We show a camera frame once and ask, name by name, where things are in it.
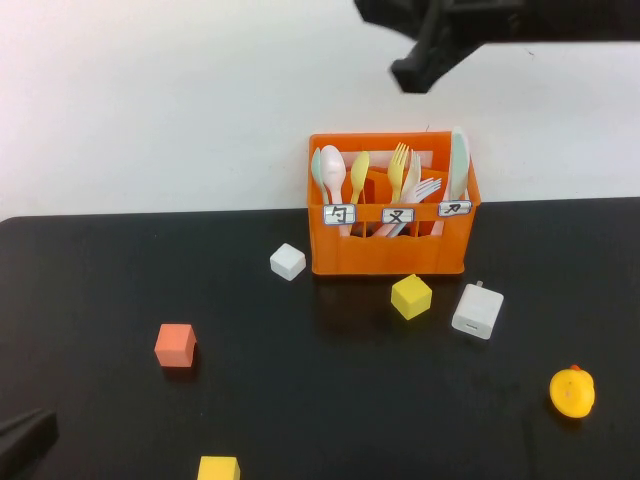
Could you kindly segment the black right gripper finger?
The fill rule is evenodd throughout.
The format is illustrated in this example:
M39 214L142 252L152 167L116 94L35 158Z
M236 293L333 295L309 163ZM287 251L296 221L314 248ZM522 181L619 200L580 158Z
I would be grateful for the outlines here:
M460 45L450 29L443 29L430 41L418 40L406 57L392 62L390 72L404 93L426 94L481 46L482 43Z

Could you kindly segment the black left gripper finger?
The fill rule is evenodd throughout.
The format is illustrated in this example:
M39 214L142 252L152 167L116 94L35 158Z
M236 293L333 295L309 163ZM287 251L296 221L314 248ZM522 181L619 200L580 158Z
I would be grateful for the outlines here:
M27 464L43 455L57 440L58 427L55 420L55 432L43 439L1 442L1 475L13 476Z
M55 412L35 409L1 422L1 442L43 439L55 432Z

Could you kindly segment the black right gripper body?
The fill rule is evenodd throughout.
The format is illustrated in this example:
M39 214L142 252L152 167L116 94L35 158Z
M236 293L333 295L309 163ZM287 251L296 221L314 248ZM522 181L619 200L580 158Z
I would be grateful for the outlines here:
M361 18L433 46L442 33L462 47L501 42L518 29L524 1L357 1Z

